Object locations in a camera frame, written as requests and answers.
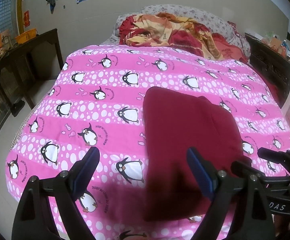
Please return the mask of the dark red sweater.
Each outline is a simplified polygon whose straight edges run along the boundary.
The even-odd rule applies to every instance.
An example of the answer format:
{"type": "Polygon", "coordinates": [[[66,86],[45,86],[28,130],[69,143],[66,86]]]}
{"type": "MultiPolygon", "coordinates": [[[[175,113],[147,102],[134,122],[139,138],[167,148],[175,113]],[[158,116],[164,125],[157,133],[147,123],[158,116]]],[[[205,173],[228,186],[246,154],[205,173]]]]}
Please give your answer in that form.
{"type": "Polygon", "coordinates": [[[234,161],[249,161],[234,117],[204,96],[152,87],[143,103],[146,151],[145,208],[148,222],[179,220],[204,214],[210,200],[187,163],[195,148],[219,170],[230,172],[234,161]]]}

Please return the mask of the pink penguin blanket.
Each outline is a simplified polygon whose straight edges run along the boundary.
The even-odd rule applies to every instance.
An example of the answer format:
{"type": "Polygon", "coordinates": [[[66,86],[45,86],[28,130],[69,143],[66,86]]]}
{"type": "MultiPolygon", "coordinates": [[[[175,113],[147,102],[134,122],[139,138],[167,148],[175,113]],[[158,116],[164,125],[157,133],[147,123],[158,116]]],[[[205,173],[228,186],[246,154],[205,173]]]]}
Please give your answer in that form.
{"type": "Polygon", "coordinates": [[[195,147],[219,170],[261,147],[290,150],[290,127],[269,88],[241,59],[169,47],[88,46],[71,53],[6,158],[19,200],[31,176],[69,170],[89,148],[100,160],[77,200],[97,239],[190,239],[208,209],[186,161],[195,147]]]}

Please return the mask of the dark wooden side table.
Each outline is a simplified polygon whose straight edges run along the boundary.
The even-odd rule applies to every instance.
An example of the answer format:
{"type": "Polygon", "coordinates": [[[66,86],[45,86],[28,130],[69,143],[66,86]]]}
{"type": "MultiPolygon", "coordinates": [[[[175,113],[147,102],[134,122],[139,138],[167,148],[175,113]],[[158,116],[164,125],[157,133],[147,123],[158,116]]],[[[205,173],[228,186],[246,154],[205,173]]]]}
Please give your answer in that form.
{"type": "Polygon", "coordinates": [[[33,82],[35,81],[35,71],[33,70],[35,63],[32,57],[32,51],[44,42],[47,42],[50,45],[54,45],[59,68],[62,69],[64,61],[61,54],[58,30],[56,28],[44,32],[40,35],[36,35],[35,38],[16,46],[16,48],[10,50],[0,59],[0,75],[2,70],[5,68],[10,74],[14,76],[16,84],[18,85],[20,99],[17,102],[11,102],[0,82],[0,93],[14,117],[18,115],[25,104],[28,104],[30,109],[34,108],[34,103],[28,93],[28,90],[32,87],[32,85],[27,85],[24,83],[20,75],[20,70],[29,71],[31,74],[31,80],[33,82]]]}

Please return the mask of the orange plastic basket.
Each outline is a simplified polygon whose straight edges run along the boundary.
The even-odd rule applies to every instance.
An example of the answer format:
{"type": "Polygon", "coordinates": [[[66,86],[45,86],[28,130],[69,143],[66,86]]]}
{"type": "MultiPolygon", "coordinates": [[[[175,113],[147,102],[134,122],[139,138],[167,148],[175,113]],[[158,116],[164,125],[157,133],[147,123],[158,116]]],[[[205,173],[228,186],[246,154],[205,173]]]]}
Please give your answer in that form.
{"type": "Polygon", "coordinates": [[[15,40],[17,44],[24,44],[28,42],[29,40],[35,38],[37,36],[38,32],[36,28],[30,29],[28,31],[25,31],[24,33],[18,35],[15,40]]]}

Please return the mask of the red paper window decoration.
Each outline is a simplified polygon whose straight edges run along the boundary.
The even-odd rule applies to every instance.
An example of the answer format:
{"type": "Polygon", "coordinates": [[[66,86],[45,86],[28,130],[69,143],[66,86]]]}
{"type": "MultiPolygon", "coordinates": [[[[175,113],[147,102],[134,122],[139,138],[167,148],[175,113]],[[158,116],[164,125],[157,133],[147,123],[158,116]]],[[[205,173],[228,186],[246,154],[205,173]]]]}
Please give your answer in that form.
{"type": "Polygon", "coordinates": [[[24,23],[25,28],[30,26],[30,18],[29,18],[29,11],[28,10],[24,12],[23,23],[24,23]]]}

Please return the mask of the red yellow floral quilt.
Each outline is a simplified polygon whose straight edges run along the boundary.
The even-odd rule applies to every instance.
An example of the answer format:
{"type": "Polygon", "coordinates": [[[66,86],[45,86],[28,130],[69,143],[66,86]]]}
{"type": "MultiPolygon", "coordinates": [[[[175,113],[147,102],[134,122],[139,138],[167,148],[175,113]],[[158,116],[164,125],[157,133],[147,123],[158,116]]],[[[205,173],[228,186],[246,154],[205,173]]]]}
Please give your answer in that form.
{"type": "Polygon", "coordinates": [[[209,60],[234,59],[248,63],[242,49],[219,33],[188,17],[166,12],[127,17],[119,27],[120,44],[132,47],[170,47],[209,60]]]}

